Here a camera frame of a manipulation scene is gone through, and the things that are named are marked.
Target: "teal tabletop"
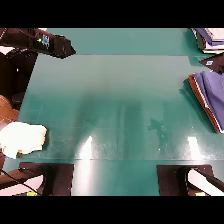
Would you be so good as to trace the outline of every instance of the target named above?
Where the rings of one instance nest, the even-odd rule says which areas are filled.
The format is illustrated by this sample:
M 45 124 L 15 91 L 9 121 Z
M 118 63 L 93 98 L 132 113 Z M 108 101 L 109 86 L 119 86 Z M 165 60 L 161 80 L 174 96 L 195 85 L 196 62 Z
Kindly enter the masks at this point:
M 88 29 L 49 29 L 62 30 L 78 55 L 39 55 L 19 115 L 48 129 L 43 150 L 7 159 L 5 170 L 21 161 L 74 163 L 72 195 L 158 195 L 158 164 L 211 164 L 224 180 L 223 135 L 214 132 L 187 81 L 207 70 L 198 63 L 204 56 L 189 47 L 187 29 L 174 29 L 172 49 L 149 47 L 152 40 L 163 43 L 159 29 L 92 31 L 104 41 Z M 125 46 L 115 46 L 127 36 Z

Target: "crumpled white cloth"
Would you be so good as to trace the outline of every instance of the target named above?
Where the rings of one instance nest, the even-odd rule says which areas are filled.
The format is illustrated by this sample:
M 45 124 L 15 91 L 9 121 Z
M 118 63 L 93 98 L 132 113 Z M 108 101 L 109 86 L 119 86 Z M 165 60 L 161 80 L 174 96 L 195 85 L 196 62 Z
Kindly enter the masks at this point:
M 0 131 L 2 152 L 16 159 L 17 153 L 28 154 L 42 150 L 47 129 L 42 125 L 30 125 L 22 122 L 12 122 Z

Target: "brown fabric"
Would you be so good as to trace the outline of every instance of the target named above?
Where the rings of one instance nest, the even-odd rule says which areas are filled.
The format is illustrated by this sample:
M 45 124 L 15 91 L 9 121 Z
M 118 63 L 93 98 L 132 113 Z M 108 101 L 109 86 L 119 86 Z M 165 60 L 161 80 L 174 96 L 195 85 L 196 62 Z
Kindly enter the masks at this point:
M 215 116 L 209 108 L 205 107 L 204 100 L 202 99 L 201 94 L 198 91 L 197 84 L 195 82 L 194 76 L 192 74 L 189 75 L 188 80 L 189 80 L 190 86 L 191 86 L 195 96 L 197 97 L 199 103 L 201 104 L 201 106 L 203 107 L 204 111 L 206 112 L 209 120 L 211 121 L 212 126 L 214 127 L 215 131 L 217 133 L 219 133 L 220 130 L 219 130 L 219 127 L 218 127 L 218 123 L 215 120 Z
M 12 108 L 9 100 L 0 95 L 0 130 L 9 123 L 16 121 L 19 111 Z

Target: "stack of folded clothes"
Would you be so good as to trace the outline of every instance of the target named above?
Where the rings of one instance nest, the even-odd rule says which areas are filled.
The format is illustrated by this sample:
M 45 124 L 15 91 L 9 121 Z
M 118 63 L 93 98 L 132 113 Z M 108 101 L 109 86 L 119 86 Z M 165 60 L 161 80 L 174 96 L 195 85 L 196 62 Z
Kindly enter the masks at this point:
M 189 75 L 191 88 L 215 131 L 224 133 L 224 76 L 216 72 Z
M 224 52 L 224 28 L 191 28 L 198 48 L 204 53 Z

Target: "blue fabric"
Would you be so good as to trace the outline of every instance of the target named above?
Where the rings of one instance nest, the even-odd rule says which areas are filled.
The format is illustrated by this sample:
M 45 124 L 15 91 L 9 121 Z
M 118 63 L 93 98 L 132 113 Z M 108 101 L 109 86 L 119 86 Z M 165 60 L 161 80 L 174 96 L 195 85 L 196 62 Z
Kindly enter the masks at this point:
M 215 115 L 220 127 L 224 130 L 224 75 L 216 72 L 193 74 L 202 94 Z
M 224 44 L 224 41 L 212 41 L 212 38 L 207 34 L 205 28 L 194 28 L 194 29 L 196 29 L 211 46 Z

